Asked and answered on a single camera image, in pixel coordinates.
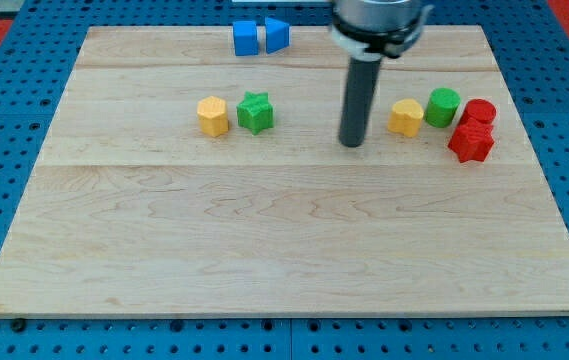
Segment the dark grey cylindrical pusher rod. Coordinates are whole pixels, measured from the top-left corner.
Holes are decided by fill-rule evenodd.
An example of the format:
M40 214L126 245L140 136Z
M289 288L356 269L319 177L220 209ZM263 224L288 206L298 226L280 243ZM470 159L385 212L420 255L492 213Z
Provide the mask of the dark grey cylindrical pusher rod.
M380 59L349 61L338 136L343 146L354 148L364 142L380 66Z

